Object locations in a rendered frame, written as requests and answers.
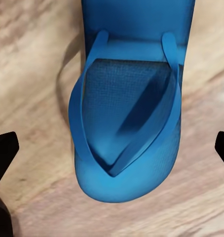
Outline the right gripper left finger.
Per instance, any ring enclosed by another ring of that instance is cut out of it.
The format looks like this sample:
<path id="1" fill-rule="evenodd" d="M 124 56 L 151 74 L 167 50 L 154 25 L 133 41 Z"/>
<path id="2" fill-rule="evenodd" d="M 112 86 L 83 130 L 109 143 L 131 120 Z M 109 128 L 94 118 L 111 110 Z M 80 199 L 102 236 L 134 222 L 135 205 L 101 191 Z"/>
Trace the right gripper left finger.
<path id="1" fill-rule="evenodd" d="M 0 135 L 0 180 L 18 151 L 19 143 L 14 131 Z"/>

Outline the sandal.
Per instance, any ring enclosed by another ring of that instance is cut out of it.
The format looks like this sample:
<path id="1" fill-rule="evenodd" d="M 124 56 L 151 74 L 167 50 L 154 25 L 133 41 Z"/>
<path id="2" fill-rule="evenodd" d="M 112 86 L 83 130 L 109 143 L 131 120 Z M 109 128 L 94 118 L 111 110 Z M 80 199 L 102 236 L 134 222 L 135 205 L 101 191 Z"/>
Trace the sandal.
<path id="1" fill-rule="evenodd" d="M 195 1 L 81 0 L 86 62 L 68 116 L 76 178 L 92 199 L 132 201 L 170 174 Z"/>

